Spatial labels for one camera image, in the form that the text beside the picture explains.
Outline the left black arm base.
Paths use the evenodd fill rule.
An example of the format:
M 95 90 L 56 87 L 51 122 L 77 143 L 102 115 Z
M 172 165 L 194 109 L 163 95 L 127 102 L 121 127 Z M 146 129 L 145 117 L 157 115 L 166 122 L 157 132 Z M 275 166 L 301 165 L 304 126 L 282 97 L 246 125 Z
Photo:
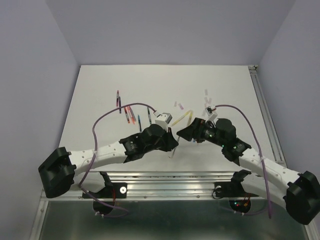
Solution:
M 126 199 L 128 184 L 126 182 L 112 182 L 106 172 L 101 171 L 99 176 L 103 178 L 103 188 L 98 192 L 85 191 L 82 197 L 93 200 L 93 210 L 96 216 L 102 218 L 120 218 L 127 216 L 129 211 L 116 206 L 116 200 Z

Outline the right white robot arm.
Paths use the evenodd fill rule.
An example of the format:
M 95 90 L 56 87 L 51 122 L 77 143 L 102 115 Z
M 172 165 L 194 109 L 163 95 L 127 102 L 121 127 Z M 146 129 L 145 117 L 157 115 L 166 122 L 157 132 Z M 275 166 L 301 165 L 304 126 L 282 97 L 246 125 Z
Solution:
M 177 135 L 186 141 L 208 141 L 222 148 L 230 162 L 249 170 L 243 178 L 230 182 L 231 192 L 242 195 L 251 193 L 270 199 L 286 209 L 298 223 L 308 225 L 320 212 L 320 183 L 310 171 L 291 170 L 261 155 L 236 135 L 236 128 L 229 119 L 220 118 L 215 126 L 201 118 L 179 130 Z

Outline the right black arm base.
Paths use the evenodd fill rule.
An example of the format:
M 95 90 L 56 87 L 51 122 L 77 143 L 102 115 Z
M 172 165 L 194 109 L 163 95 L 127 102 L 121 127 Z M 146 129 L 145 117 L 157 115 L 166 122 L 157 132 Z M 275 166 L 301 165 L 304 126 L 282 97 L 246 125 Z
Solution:
M 258 195 L 246 191 L 242 186 L 247 176 L 251 177 L 252 173 L 243 169 L 236 171 L 229 181 L 215 182 L 211 193 L 212 198 L 215 200 L 228 198 L 229 208 L 226 208 L 228 211 L 247 216 L 257 215 L 249 211 L 252 206 L 251 197 L 258 197 Z

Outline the green white pen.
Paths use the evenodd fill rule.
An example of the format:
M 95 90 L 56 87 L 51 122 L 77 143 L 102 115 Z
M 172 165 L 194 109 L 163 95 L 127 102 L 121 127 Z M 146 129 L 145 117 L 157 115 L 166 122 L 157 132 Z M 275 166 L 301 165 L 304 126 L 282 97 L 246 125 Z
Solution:
M 171 156 L 169 156 L 170 159 L 173 159 L 173 157 L 174 157 L 174 155 L 175 155 L 175 152 L 176 152 L 176 150 L 177 150 L 177 148 L 178 148 L 178 146 L 179 146 L 180 136 L 177 137 L 177 140 L 176 140 L 176 141 L 177 141 L 178 145 L 175 146 L 175 148 L 172 150 Z

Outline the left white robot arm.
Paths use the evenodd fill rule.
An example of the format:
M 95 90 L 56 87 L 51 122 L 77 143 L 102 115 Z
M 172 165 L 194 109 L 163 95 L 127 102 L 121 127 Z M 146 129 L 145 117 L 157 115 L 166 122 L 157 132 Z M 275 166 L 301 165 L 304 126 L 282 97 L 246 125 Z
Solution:
M 97 149 L 67 151 L 65 147 L 58 147 L 38 167 L 38 172 L 45 196 L 53 199 L 67 193 L 73 185 L 79 185 L 75 178 L 90 170 L 136 161 L 152 151 L 171 152 L 178 145 L 171 128 L 165 130 L 152 124 L 142 132 Z

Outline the magenta pen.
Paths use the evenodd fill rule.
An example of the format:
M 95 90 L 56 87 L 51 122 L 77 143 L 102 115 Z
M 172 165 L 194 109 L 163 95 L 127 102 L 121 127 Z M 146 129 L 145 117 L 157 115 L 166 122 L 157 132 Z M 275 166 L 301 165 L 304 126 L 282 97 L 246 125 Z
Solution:
M 116 91 L 116 107 L 119 107 L 119 90 Z

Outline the dark green pen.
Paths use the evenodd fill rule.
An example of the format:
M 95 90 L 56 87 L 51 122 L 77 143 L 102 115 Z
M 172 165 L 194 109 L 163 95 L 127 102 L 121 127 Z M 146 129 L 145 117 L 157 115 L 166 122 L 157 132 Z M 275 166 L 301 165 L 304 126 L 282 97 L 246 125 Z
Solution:
M 149 124 L 151 125 L 152 124 L 152 118 L 151 118 L 151 112 L 150 112 L 150 108 L 149 107 L 147 107 L 147 116 L 148 116 Z

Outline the purple pen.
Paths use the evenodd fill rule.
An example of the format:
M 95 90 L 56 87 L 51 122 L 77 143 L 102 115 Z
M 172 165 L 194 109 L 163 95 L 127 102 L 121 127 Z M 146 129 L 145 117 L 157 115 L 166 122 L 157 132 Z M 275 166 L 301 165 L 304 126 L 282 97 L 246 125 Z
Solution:
M 121 101 L 121 97 L 119 96 L 118 98 L 118 107 L 119 107 L 119 113 L 122 113 L 122 101 Z

